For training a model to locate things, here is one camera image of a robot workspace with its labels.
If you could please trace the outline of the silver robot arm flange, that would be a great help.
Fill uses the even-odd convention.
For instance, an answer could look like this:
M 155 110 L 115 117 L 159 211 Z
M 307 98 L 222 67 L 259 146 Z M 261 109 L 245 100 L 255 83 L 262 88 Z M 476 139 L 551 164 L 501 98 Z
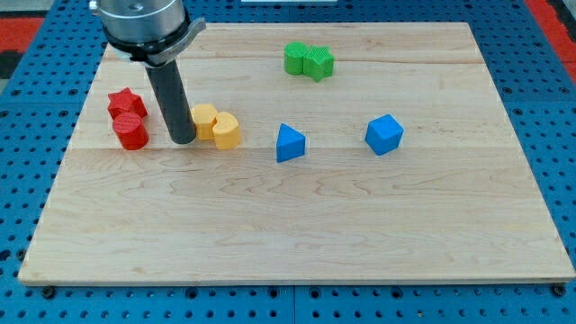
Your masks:
M 146 68 L 175 61 L 206 28 L 204 18 L 190 18 L 182 0 L 91 0 L 88 6 L 116 55 Z

